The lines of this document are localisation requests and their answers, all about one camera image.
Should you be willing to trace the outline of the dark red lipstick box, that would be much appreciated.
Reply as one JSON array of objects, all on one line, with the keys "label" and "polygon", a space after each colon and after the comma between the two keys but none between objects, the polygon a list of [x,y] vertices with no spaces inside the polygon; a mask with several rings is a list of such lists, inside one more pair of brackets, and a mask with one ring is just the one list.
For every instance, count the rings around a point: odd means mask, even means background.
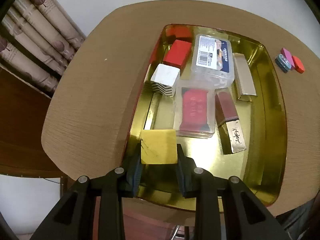
[{"label": "dark red lipstick box", "polygon": [[223,154],[246,150],[240,119],[228,89],[218,89],[215,94],[215,116]]}]

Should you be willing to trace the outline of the yellow red striped cube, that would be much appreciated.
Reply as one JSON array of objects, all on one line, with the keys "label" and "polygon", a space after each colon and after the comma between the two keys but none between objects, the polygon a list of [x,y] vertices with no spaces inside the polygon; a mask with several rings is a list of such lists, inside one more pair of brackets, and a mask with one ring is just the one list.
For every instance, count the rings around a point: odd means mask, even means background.
[{"label": "yellow red striped cube", "polygon": [[166,165],[177,163],[177,141],[174,129],[142,130],[141,163]]}]

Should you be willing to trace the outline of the gold metallic box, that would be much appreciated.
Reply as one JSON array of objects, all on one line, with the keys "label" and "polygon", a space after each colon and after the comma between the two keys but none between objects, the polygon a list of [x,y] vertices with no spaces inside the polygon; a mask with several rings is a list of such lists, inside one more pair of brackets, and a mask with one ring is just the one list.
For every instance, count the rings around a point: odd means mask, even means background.
[{"label": "gold metallic box", "polygon": [[244,54],[233,53],[236,93],[239,101],[252,102],[257,97],[252,74]]}]

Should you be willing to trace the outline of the clear plastic case red item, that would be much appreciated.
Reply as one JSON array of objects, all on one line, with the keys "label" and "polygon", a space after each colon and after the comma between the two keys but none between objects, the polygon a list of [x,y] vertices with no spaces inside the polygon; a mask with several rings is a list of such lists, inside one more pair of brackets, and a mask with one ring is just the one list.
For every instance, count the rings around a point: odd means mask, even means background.
[{"label": "clear plastic case red item", "polygon": [[215,133],[215,88],[207,81],[179,80],[174,130],[179,137],[211,138]]}]

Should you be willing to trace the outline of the dark red gold tin tray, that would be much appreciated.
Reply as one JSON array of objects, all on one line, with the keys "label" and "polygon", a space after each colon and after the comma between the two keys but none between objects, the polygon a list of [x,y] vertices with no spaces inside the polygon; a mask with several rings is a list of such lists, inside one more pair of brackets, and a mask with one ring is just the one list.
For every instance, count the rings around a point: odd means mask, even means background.
[{"label": "dark red gold tin tray", "polygon": [[155,93],[150,79],[176,40],[194,43],[197,34],[224,38],[233,53],[244,55],[254,82],[256,96],[241,98],[236,85],[230,94],[239,115],[246,150],[224,154],[226,128],[217,127],[211,138],[179,137],[186,156],[214,176],[238,176],[267,206],[279,196],[287,150],[287,125],[283,95],[272,60],[263,44],[230,31],[195,25],[170,24],[163,28],[151,56],[131,124],[125,155],[132,155],[143,129],[171,129],[174,100]]}]

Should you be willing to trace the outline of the small teal clear box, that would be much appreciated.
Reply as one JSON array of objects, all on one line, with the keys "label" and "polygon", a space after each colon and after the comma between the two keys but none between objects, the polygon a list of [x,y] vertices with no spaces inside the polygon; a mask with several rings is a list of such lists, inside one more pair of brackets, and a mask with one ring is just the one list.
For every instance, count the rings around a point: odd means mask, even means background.
[{"label": "small teal clear box", "polygon": [[291,70],[291,64],[283,54],[276,56],[275,62],[283,72],[287,73]]}]

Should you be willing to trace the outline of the black white zigzag cube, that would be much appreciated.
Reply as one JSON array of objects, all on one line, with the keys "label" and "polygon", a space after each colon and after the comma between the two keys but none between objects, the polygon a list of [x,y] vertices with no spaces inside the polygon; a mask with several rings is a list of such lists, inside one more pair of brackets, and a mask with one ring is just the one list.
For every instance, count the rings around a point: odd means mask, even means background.
[{"label": "black white zigzag cube", "polygon": [[154,92],[173,97],[179,79],[179,68],[160,63],[153,73],[150,82]]}]

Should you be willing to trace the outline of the clear box blue label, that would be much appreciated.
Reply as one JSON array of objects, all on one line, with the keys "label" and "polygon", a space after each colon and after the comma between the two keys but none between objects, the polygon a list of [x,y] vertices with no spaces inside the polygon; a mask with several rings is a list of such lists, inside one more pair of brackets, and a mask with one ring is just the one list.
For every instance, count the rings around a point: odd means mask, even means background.
[{"label": "clear box blue label", "polygon": [[196,35],[191,77],[210,82],[215,88],[230,87],[235,78],[230,41],[206,34]]}]

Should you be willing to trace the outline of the pink rectangular block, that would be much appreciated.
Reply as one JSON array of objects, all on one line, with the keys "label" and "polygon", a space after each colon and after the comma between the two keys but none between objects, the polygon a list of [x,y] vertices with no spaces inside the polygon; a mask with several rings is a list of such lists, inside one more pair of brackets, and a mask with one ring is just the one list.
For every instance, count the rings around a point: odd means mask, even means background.
[{"label": "pink rectangular block", "polygon": [[291,70],[294,70],[295,64],[293,62],[293,58],[292,58],[290,51],[287,50],[285,47],[283,47],[283,48],[281,48],[280,52],[287,59],[287,61],[289,61],[289,63],[291,64]]}]

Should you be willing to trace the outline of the red square box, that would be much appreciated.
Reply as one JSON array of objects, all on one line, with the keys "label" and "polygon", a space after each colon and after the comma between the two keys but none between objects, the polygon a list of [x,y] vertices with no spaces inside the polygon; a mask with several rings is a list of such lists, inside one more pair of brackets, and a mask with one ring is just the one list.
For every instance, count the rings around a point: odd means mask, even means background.
[{"label": "red square box", "polygon": [[192,43],[182,40],[175,40],[163,58],[163,63],[183,69],[188,60]]}]

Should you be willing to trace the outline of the red rounded case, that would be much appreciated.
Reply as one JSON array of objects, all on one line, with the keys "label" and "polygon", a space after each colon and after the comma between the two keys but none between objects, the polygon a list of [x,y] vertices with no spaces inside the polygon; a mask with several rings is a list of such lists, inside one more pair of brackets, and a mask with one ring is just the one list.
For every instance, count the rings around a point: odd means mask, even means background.
[{"label": "red rounded case", "polygon": [[305,72],[305,68],[302,61],[297,56],[292,56],[292,60],[295,65],[295,70],[300,74],[303,74]]}]

